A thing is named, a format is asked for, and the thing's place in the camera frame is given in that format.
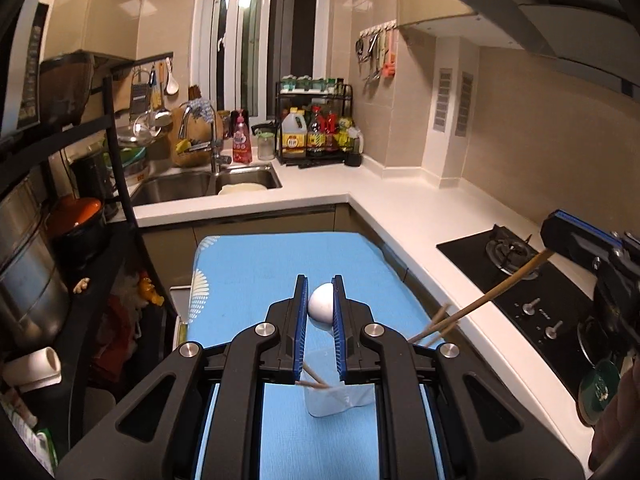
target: white countertop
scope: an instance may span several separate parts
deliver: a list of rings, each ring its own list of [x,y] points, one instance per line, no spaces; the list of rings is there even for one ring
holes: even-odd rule
[[[139,206],[134,208],[138,224],[148,227],[349,203],[440,304],[453,305],[450,314],[482,292],[437,250],[437,244],[499,224],[521,238],[533,234],[531,245],[543,248],[537,225],[466,181],[459,187],[438,189],[419,176],[383,178],[382,167],[370,159],[360,168],[337,164],[306,170],[271,162],[282,183],[280,189]],[[595,280],[590,273],[562,256],[555,255],[551,261],[592,297]],[[593,430],[580,423],[574,400],[535,348],[492,303],[462,319],[460,329],[518,400],[574,452],[588,473]]]

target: window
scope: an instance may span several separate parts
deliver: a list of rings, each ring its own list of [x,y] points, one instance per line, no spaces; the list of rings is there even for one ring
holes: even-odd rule
[[[218,110],[273,117],[282,76],[324,76],[329,0],[196,0],[191,83]]]

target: black shelving unit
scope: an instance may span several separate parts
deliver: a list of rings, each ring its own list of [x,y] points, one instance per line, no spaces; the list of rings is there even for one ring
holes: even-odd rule
[[[82,294],[72,295],[69,314],[53,343],[62,364],[62,382],[23,394],[38,427],[47,428],[58,458],[66,455],[82,438],[82,412],[95,334],[116,274],[133,240],[127,222],[110,225],[111,238],[105,251],[92,261],[82,275],[91,279]]]
[[[111,73],[115,74],[134,66],[164,60],[167,57],[172,58],[173,53],[167,52],[127,62],[114,67]],[[38,427],[47,428],[50,431],[58,459],[65,456],[69,449],[82,438],[84,393],[94,353],[95,335],[100,327],[111,287],[132,247],[132,242],[158,293],[165,298],[161,325],[170,326],[177,317],[171,298],[162,288],[148,255],[133,213],[116,134],[113,76],[104,78],[102,85],[92,90],[92,94],[97,93],[102,94],[104,114],[101,117],[64,131],[42,125],[34,126],[31,130],[25,130],[0,159],[0,196],[2,196],[29,173],[31,168],[39,164],[46,165],[49,156],[78,140],[105,131],[113,165],[113,176],[118,189],[117,200],[126,218],[123,222],[109,224],[111,233],[108,246],[81,272],[82,277],[91,279],[90,286],[82,294],[72,295],[70,298],[68,317],[52,345],[62,364],[62,382],[23,395],[25,403],[39,419]],[[161,333],[159,337],[162,340],[164,334]],[[164,353],[168,354],[170,351],[171,347],[165,344]],[[22,478],[51,480],[51,476],[24,445],[3,410],[0,410],[0,464],[1,470],[8,473],[20,472]]]
[[[324,101],[321,106],[328,106],[339,114],[344,116],[348,114],[353,115],[353,87],[351,85],[344,85],[341,93],[329,93],[317,90],[283,90],[282,83],[276,83],[276,126],[277,126],[277,155],[281,164],[287,162],[302,163],[305,161],[322,161],[322,160],[344,160],[346,154],[343,150],[337,150],[336,152],[323,153],[322,155],[309,156],[305,153],[305,156],[298,156],[296,158],[285,158],[282,154],[282,120],[281,113],[284,108],[291,108],[296,106],[302,108],[309,105],[312,99],[318,99]]]

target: range hood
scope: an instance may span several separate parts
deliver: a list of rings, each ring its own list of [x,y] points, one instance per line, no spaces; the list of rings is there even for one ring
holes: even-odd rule
[[[556,68],[640,100],[640,34],[618,0],[461,0]]]

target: ironing board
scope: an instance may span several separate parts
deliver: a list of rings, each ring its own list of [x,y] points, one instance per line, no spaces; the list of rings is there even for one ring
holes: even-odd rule
[[[205,348],[231,341],[238,332],[264,321],[271,303],[290,298],[299,274],[308,277],[310,293],[341,274],[348,298],[368,304],[377,322],[407,337],[429,322],[382,252],[359,234],[207,237],[193,264],[188,339]],[[305,354],[333,344],[328,333],[307,323]],[[214,390],[205,436],[216,394]],[[262,480],[372,480],[379,474],[375,405],[313,418],[306,410],[302,387],[265,386]]]

